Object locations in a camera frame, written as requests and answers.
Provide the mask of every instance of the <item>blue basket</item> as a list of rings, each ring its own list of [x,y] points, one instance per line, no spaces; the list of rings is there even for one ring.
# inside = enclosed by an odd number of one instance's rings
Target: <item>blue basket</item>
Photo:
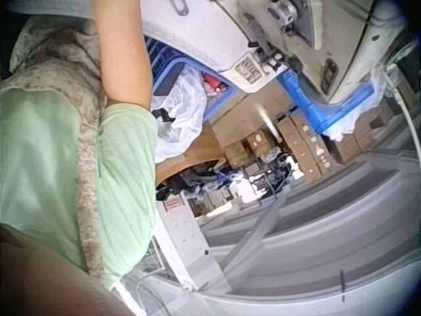
[[[348,99],[339,105],[327,107],[316,105],[306,97],[299,87],[296,73],[292,70],[289,69],[280,74],[278,81],[285,88],[293,102],[303,112],[316,134],[323,133],[374,94],[372,85],[365,82]]]
[[[203,66],[201,63],[190,59],[179,51],[155,39],[145,38],[145,41],[149,58],[151,60],[153,93],[155,95],[162,89],[163,85],[165,86],[165,90],[171,89],[185,64],[189,64],[196,69],[206,72],[228,85],[228,89],[209,108],[206,109],[203,116],[204,122],[217,114],[219,110],[223,109],[229,98],[234,95],[236,91],[235,86],[217,72]]]

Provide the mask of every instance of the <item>blue bin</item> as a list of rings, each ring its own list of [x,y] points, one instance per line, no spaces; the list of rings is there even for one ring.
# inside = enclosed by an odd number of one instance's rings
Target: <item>blue bin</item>
[[[316,134],[323,133],[374,94],[372,85],[365,82],[339,105],[327,107],[314,104],[307,98],[299,87],[296,73],[291,69],[280,74],[278,81],[285,88],[292,101],[303,112]]]
[[[207,72],[228,85],[228,89],[210,107],[207,107],[203,116],[204,122],[223,109],[227,101],[234,95],[235,86],[217,72],[155,39],[145,38],[145,42],[151,60],[154,95],[168,94],[185,64]]]

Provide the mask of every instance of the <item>white plastic bag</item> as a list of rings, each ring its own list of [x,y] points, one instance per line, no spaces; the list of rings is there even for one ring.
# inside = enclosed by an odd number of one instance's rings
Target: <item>white plastic bag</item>
[[[340,142],[343,139],[344,134],[352,134],[354,132],[355,123],[362,113],[379,105],[386,88],[386,82],[383,76],[383,67],[377,66],[371,71],[370,83],[374,88],[373,95],[351,112],[346,114],[335,124],[331,125],[323,132],[324,135],[328,136],[331,140]]]
[[[202,132],[207,96],[201,72],[184,66],[170,94],[153,97],[151,110],[166,109],[174,122],[158,119],[156,163],[184,153]]]

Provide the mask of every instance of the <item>green shirt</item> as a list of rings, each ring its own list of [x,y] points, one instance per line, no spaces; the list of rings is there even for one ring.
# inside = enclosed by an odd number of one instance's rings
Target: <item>green shirt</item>
[[[80,118],[54,92],[0,95],[1,221],[85,269],[76,220]],[[108,107],[97,142],[100,227],[110,288],[145,255],[155,226],[155,146],[151,113]]]

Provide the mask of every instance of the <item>forearm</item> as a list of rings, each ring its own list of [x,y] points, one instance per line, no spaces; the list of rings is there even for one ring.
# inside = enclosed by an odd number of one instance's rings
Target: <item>forearm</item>
[[[92,0],[105,92],[116,102],[150,109],[152,74],[140,0]]]

